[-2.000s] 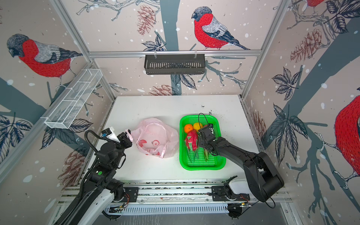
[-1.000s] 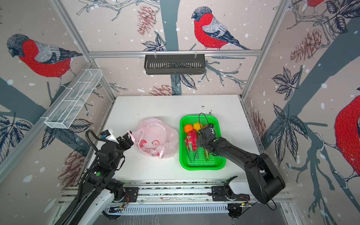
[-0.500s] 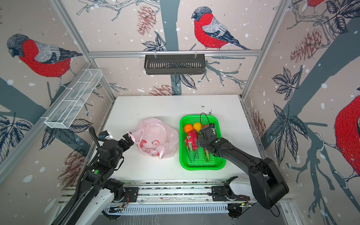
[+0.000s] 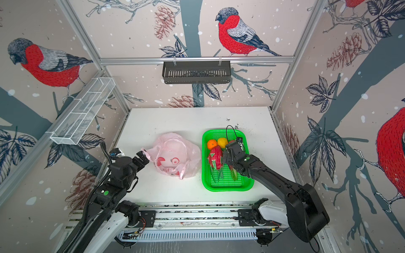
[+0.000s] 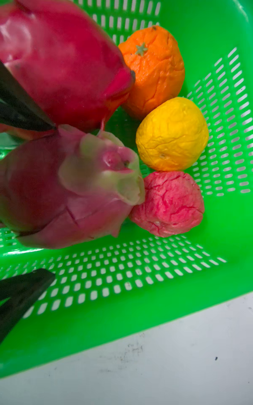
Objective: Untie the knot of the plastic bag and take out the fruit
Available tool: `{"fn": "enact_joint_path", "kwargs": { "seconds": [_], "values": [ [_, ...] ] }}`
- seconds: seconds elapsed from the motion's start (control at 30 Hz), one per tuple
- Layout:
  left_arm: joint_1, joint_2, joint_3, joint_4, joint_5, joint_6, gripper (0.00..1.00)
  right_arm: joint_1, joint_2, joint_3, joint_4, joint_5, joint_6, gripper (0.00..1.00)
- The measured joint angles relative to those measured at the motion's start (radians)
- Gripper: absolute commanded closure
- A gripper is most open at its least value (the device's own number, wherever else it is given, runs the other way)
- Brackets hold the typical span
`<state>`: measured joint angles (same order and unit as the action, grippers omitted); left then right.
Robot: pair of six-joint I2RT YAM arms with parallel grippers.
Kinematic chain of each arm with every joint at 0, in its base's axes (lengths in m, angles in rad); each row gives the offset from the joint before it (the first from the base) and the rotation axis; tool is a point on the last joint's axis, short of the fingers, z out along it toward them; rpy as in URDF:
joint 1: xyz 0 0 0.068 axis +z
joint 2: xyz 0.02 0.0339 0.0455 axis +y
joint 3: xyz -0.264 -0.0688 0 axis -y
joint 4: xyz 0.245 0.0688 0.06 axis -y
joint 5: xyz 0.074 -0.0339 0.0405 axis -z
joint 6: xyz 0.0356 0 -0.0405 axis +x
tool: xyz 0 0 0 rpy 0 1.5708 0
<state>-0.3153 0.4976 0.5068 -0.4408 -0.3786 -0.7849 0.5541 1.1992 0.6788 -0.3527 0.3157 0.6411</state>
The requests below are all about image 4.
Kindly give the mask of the green plastic basket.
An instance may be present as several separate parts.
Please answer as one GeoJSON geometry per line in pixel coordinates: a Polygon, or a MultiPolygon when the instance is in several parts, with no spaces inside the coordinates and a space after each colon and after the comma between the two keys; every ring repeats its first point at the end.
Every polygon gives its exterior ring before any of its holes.
{"type": "Polygon", "coordinates": [[[217,182],[214,182],[210,166],[208,164],[208,156],[210,150],[207,148],[207,142],[209,140],[218,140],[219,138],[226,138],[229,141],[236,140],[237,137],[243,138],[243,148],[246,153],[249,153],[246,137],[243,132],[239,130],[225,130],[214,129],[206,131],[202,136],[201,144],[201,181],[204,187],[212,192],[220,191],[248,191],[254,185],[254,180],[248,177],[242,176],[238,173],[238,180],[234,181],[231,178],[231,173],[228,165],[223,165],[220,178],[217,182]]]}

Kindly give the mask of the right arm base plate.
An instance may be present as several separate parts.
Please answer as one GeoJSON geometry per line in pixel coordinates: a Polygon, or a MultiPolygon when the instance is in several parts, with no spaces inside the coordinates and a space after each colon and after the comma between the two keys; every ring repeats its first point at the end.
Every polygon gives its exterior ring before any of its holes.
{"type": "Polygon", "coordinates": [[[265,220],[260,214],[258,209],[239,209],[236,220],[239,221],[241,227],[246,226],[276,226],[279,227],[281,223],[272,220],[265,220]]]}

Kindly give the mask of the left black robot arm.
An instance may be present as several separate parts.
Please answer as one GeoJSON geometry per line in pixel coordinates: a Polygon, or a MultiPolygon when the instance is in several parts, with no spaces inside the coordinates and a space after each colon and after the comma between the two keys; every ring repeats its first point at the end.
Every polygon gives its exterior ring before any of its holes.
{"type": "Polygon", "coordinates": [[[134,182],[138,180],[137,172],[149,163],[149,159],[142,151],[133,158],[117,157],[119,149],[107,153],[104,141],[100,147],[108,160],[108,172],[90,192],[80,222],[58,250],[59,253],[83,253],[97,230],[113,212],[127,217],[131,226],[141,222],[142,227],[146,228],[147,223],[141,217],[139,206],[122,199],[132,192],[137,184],[134,182]]]}

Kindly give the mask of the pink plastic bag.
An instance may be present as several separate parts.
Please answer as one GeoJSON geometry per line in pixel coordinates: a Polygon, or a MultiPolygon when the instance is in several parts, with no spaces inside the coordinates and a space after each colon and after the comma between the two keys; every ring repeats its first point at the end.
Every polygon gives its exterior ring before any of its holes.
{"type": "Polygon", "coordinates": [[[176,133],[161,135],[150,149],[141,149],[157,171],[180,180],[196,176],[201,170],[201,150],[176,133]]]}

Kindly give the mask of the yellow lemon fruit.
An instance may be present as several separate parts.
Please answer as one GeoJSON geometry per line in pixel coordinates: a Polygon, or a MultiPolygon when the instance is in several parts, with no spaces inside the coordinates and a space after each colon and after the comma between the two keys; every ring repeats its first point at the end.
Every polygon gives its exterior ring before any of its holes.
{"type": "Polygon", "coordinates": [[[217,143],[222,149],[224,149],[228,145],[228,140],[226,138],[219,138],[217,143]]]}

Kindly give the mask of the red dragon fruit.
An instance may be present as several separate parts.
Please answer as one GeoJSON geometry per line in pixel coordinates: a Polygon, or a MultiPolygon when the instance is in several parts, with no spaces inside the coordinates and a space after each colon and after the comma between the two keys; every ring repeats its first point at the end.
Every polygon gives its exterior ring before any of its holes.
{"type": "Polygon", "coordinates": [[[214,182],[217,182],[220,178],[221,170],[223,167],[223,151],[219,145],[213,147],[210,150],[208,156],[208,164],[210,166],[211,175],[214,182]]]}
{"type": "Polygon", "coordinates": [[[234,169],[233,166],[229,165],[228,167],[229,167],[229,169],[230,169],[231,178],[232,178],[234,181],[237,181],[237,180],[238,180],[238,172],[234,169]]]}

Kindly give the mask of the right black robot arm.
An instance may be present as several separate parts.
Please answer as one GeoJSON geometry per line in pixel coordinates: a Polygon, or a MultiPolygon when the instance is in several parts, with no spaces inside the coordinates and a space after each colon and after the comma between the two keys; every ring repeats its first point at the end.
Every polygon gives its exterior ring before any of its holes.
{"type": "Polygon", "coordinates": [[[329,222],[330,217],[316,190],[288,180],[267,167],[254,155],[248,155],[237,142],[226,146],[225,164],[238,173],[260,182],[286,205],[288,225],[303,242],[310,242],[329,222]]]}

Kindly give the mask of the orange fruit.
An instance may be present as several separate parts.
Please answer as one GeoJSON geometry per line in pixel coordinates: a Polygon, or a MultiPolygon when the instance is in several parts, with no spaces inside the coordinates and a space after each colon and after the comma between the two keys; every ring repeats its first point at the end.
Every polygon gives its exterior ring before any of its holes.
{"type": "Polygon", "coordinates": [[[217,141],[214,140],[214,139],[209,140],[209,141],[207,142],[207,148],[208,148],[208,150],[212,150],[212,149],[215,148],[216,146],[218,146],[218,143],[217,143],[217,141]]]}

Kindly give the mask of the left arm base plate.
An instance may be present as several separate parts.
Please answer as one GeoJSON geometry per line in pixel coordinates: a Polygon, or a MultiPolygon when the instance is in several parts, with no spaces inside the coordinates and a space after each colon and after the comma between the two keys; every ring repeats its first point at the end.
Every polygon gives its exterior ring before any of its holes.
{"type": "Polygon", "coordinates": [[[155,210],[138,210],[128,214],[118,212],[119,218],[127,220],[125,228],[152,228],[155,224],[156,214],[155,210]]]}

